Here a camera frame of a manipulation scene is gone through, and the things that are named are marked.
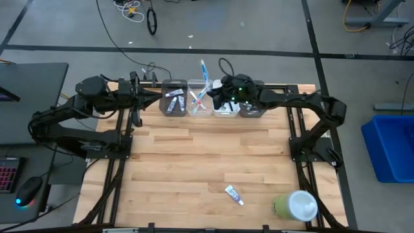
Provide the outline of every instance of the blue bin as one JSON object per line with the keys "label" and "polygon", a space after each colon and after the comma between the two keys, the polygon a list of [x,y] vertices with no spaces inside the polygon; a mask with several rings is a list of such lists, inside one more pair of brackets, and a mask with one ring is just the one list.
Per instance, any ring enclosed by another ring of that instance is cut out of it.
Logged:
{"label": "blue bin", "polygon": [[414,116],[374,116],[362,134],[380,182],[414,183]]}

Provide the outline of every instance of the concrete floor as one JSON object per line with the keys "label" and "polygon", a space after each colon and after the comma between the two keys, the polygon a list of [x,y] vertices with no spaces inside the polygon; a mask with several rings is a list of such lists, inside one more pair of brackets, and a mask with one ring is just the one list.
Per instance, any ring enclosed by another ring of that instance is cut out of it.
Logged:
{"label": "concrete floor", "polygon": [[[122,18],[110,0],[99,0],[107,27],[120,47],[165,49],[237,49],[272,50],[311,53],[305,16],[300,0],[181,0],[168,4],[154,0],[158,32],[150,36],[146,24]],[[308,0],[316,42],[322,53],[392,55],[386,43],[393,28],[372,28],[361,33],[348,33],[342,28],[345,8],[340,0]],[[0,0],[0,41],[6,37],[26,0]],[[368,5],[373,12],[373,5]],[[396,38],[414,25],[414,3],[404,3],[401,17],[410,25],[398,28]],[[365,16],[360,5],[351,5],[350,16]],[[100,22],[94,0],[34,0],[9,45],[113,47]],[[69,71],[62,92],[74,94],[74,85],[96,74],[127,77],[141,67],[118,52],[68,52],[6,49],[3,59],[16,63],[67,62]],[[199,60],[205,60],[210,76],[221,78],[217,66],[221,55],[129,53],[132,59],[169,69],[173,78],[200,78]],[[320,87],[313,58],[281,56],[224,56],[237,73],[272,83],[314,83]],[[338,128],[353,201],[354,215],[360,230],[412,232],[414,209],[413,184],[383,184],[376,180],[371,161],[360,132],[360,126],[376,113],[378,102],[400,102],[408,76],[414,72],[413,61],[367,61],[322,59],[330,95],[348,105],[345,124]],[[160,80],[168,78],[156,71]],[[407,96],[414,102],[414,96]],[[94,128],[95,120],[84,120]],[[66,126],[82,128],[75,121]],[[77,161],[70,170],[84,169]],[[49,203],[58,205],[80,190],[80,185],[53,186]],[[35,223],[19,229],[70,225],[76,208],[74,199],[59,210]]]}

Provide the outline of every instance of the wooden tabletop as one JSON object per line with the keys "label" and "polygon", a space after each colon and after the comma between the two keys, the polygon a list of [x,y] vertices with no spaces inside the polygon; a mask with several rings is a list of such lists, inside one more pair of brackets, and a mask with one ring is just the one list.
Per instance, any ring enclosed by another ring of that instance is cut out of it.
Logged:
{"label": "wooden tabletop", "polygon": [[[298,87],[301,92],[315,91],[314,85]],[[307,129],[319,120],[308,109],[303,114]],[[114,129],[116,118],[100,120],[97,130]],[[141,118],[144,126],[132,133],[117,227],[155,223],[169,228],[305,228],[304,223],[272,213],[273,198],[299,190],[284,107],[261,118],[165,117],[155,102],[141,111]],[[296,115],[295,121],[300,135]],[[102,159],[87,172],[74,222],[83,219],[101,196],[107,163]],[[314,169],[322,201],[347,225],[335,170],[325,162],[314,162]],[[225,192],[229,184],[239,192],[243,206]]]}

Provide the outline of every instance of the black desk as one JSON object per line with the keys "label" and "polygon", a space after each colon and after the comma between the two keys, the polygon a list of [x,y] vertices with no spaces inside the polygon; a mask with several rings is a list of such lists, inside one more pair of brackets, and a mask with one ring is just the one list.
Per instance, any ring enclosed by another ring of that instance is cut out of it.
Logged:
{"label": "black desk", "polygon": [[[2,105],[3,103],[0,102],[0,112],[3,113],[0,114],[0,128],[2,130],[0,137],[11,137],[13,134],[8,132],[12,131],[15,132],[14,134],[17,132],[24,134],[20,135],[22,137],[16,137],[20,143],[24,143],[27,138],[30,138],[27,131],[28,121],[35,111],[48,109],[58,103],[67,69],[67,63],[0,66],[0,85],[21,97],[21,101],[18,103],[3,102],[5,104]],[[31,109],[30,113],[23,110],[26,107]],[[8,115],[7,110],[19,111],[21,115]],[[7,122],[11,124],[16,121],[21,124],[19,129],[10,128],[10,125],[7,124]],[[28,178],[42,175],[51,169],[55,153],[34,144],[0,146],[0,157],[4,157],[6,153],[9,157],[25,157],[26,161],[14,193],[0,194],[0,223],[21,223],[38,216],[45,207],[50,190],[49,175],[43,177],[42,187],[30,206],[18,207],[15,202],[16,193]]]}

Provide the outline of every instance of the red backlit keyboard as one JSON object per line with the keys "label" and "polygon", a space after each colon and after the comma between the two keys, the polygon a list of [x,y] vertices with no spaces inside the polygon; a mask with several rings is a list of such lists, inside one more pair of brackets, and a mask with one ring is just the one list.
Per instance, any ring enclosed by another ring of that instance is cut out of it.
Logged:
{"label": "red backlit keyboard", "polygon": [[0,194],[14,191],[21,161],[21,158],[0,158]]}

